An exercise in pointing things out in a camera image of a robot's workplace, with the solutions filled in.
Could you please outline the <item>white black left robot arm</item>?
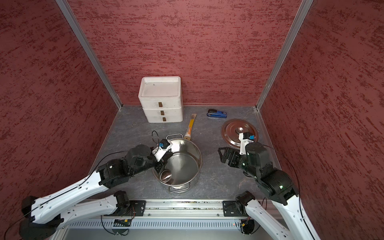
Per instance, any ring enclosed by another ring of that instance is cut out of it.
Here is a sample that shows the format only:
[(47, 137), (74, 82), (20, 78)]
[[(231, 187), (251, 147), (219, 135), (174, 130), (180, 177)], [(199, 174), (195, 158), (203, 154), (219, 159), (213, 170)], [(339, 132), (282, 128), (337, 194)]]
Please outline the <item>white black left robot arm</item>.
[(44, 240), (58, 228), (95, 216), (124, 216), (132, 214), (127, 193), (116, 193), (95, 201), (86, 199), (118, 185), (150, 169), (160, 171), (173, 155), (171, 144), (160, 143), (156, 148), (138, 145), (125, 157), (112, 159), (99, 166), (84, 179), (42, 198), (28, 196), (22, 201), (24, 219), (19, 234), (24, 240)]

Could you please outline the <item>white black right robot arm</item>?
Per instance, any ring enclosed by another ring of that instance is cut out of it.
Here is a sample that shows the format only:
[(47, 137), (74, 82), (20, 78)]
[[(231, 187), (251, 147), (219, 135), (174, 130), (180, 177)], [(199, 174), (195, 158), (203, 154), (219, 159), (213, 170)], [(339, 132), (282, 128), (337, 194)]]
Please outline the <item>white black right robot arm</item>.
[(256, 142), (246, 144), (244, 153), (229, 147), (219, 148), (218, 152), (222, 163), (242, 170), (255, 180), (286, 225), (269, 214), (250, 192), (237, 196), (238, 211), (256, 221), (274, 240), (320, 239), (302, 204), (299, 182), (273, 166), (269, 149), (269, 146)]

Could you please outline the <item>steel pot lid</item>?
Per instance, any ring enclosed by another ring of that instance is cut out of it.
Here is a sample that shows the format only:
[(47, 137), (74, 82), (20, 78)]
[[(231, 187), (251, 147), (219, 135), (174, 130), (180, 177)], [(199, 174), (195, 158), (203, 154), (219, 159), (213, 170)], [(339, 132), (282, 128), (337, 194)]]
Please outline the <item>steel pot lid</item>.
[(240, 149), (241, 141), (239, 135), (241, 133), (250, 132), (258, 141), (259, 135), (256, 128), (249, 122), (242, 119), (231, 119), (226, 121), (221, 128), (221, 135), (224, 141), (231, 147)]

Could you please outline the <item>long steel ladle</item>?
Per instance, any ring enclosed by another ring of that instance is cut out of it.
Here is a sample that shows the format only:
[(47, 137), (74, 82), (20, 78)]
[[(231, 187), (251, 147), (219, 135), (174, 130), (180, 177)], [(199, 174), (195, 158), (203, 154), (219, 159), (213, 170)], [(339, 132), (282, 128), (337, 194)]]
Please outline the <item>long steel ladle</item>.
[(163, 183), (171, 184), (173, 182), (172, 172), (168, 169), (163, 170), (160, 174), (160, 180)]

